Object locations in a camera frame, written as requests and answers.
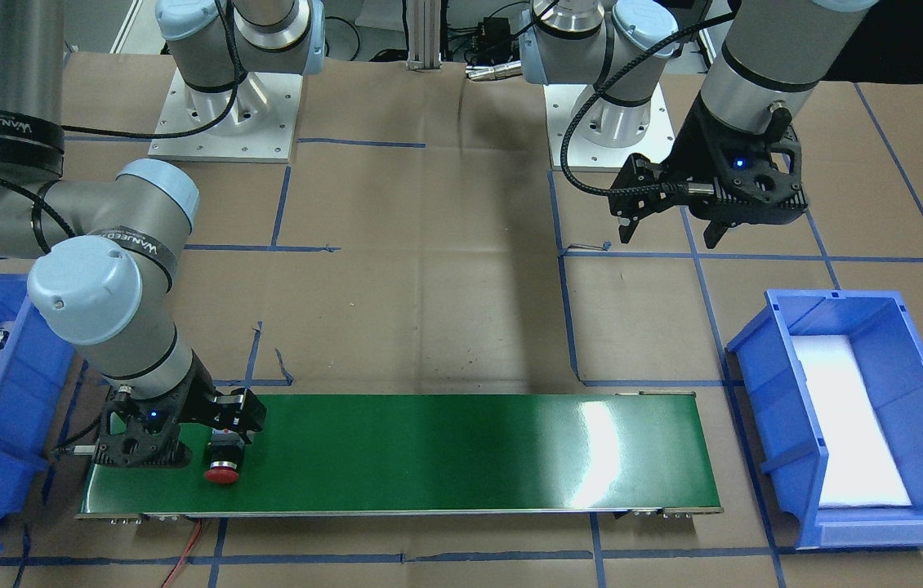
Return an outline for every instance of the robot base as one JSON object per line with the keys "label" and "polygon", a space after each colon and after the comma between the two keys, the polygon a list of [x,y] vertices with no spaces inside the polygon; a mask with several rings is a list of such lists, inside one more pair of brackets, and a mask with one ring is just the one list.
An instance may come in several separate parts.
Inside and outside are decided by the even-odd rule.
{"label": "robot base", "polygon": [[[545,86],[545,112],[548,122],[548,145],[552,152],[552,170],[560,167],[560,146],[563,133],[570,124],[574,103],[581,95],[585,85],[582,83],[554,83]],[[654,89],[651,98],[651,123],[640,141],[622,149],[605,148],[593,144],[577,132],[570,138],[567,149],[567,163],[575,172],[617,172],[625,165],[625,160],[634,152],[640,152],[649,160],[660,163],[671,152],[675,140],[671,131],[668,108],[664,104],[661,86]]]}
{"label": "robot base", "polygon": [[[238,161],[238,163],[289,163],[294,146],[294,127],[301,103],[301,75],[252,73],[268,92],[271,111],[245,133],[216,135],[211,129],[178,139],[155,139],[149,156],[167,161]],[[156,133],[195,129],[181,74],[175,71],[167,99],[160,111]]]}

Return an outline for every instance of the red button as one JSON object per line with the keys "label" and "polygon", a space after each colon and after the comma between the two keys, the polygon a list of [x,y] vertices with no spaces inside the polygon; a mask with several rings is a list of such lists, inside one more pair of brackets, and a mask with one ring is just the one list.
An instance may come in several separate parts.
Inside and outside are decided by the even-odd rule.
{"label": "red button", "polygon": [[216,466],[203,473],[204,479],[210,483],[231,484],[240,479],[240,473],[233,468],[226,468],[225,465]]}

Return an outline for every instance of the blue plastic bin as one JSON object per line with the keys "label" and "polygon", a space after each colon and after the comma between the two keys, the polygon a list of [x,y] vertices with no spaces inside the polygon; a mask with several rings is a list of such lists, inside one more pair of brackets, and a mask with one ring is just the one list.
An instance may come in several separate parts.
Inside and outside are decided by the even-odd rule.
{"label": "blue plastic bin", "polygon": [[[768,290],[728,345],[738,355],[782,510],[801,523],[797,548],[923,545],[923,346],[896,292]],[[818,506],[828,447],[791,338],[846,335],[910,507]]]}
{"label": "blue plastic bin", "polygon": [[29,303],[25,276],[0,275],[0,323],[9,321],[0,354],[0,521],[22,510],[33,476],[47,468],[44,439],[74,354]]}

